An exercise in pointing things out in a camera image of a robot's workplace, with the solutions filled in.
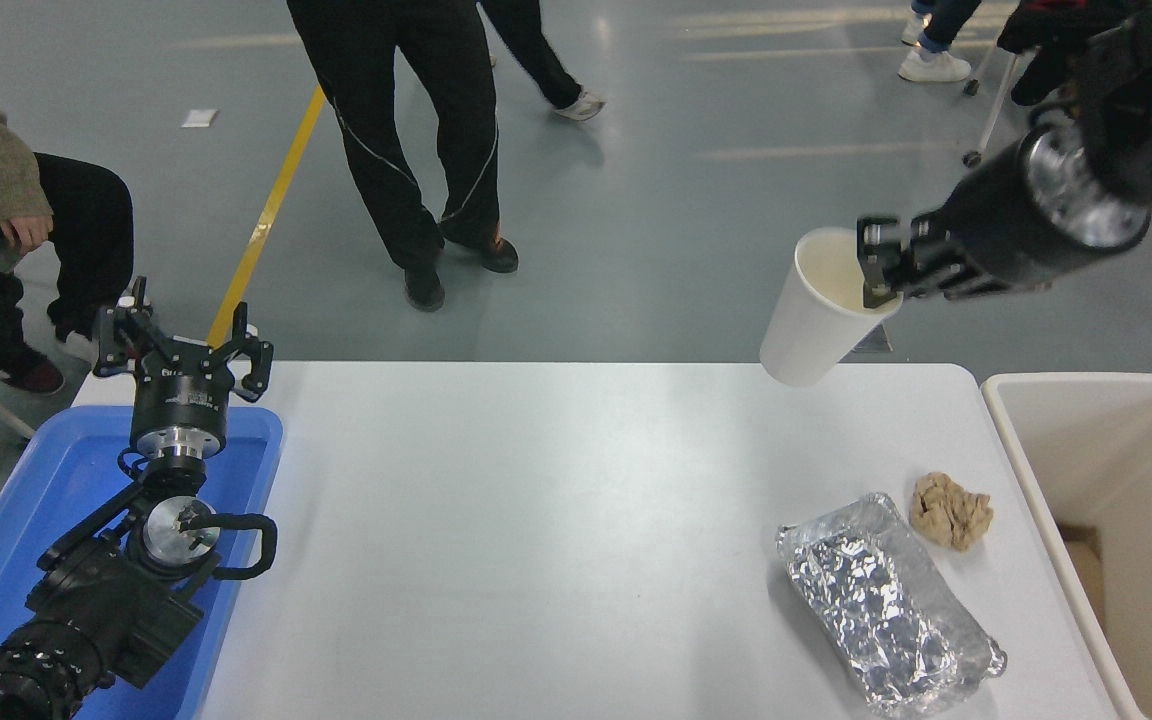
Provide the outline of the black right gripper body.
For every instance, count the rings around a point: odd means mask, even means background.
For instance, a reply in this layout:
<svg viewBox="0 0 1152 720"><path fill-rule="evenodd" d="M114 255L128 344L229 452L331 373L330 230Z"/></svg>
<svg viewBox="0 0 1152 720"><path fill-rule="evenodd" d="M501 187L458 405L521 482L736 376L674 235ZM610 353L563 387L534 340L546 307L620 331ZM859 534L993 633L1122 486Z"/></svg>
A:
<svg viewBox="0 0 1152 720"><path fill-rule="evenodd" d="M940 209L925 211L929 236L914 243L916 274L968 264L998 291L1028 291L1082 270L1087 250L1043 214L1026 172L1036 141L1016 141L969 172Z"/></svg>

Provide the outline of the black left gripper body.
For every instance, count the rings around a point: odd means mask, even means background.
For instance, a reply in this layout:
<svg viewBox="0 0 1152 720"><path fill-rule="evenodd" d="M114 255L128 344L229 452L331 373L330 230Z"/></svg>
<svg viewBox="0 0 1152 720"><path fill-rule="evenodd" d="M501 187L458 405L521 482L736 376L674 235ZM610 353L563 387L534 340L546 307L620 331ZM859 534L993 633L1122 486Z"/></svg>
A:
<svg viewBox="0 0 1152 720"><path fill-rule="evenodd" d="M233 376L202 369L210 353L206 343L192 340L169 340L165 348L143 344L136 364L132 438L170 429L200 430L214 438L227 434Z"/></svg>

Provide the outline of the person's hand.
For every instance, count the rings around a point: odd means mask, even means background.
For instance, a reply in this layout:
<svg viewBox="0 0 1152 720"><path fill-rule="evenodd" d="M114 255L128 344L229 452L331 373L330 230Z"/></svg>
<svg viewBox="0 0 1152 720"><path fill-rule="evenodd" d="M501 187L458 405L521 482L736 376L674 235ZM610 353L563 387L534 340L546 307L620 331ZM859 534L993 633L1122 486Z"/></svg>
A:
<svg viewBox="0 0 1152 720"><path fill-rule="evenodd" d="M10 247L24 256L40 249L54 232L52 215L13 217L1 220L1 232Z"/></svg>

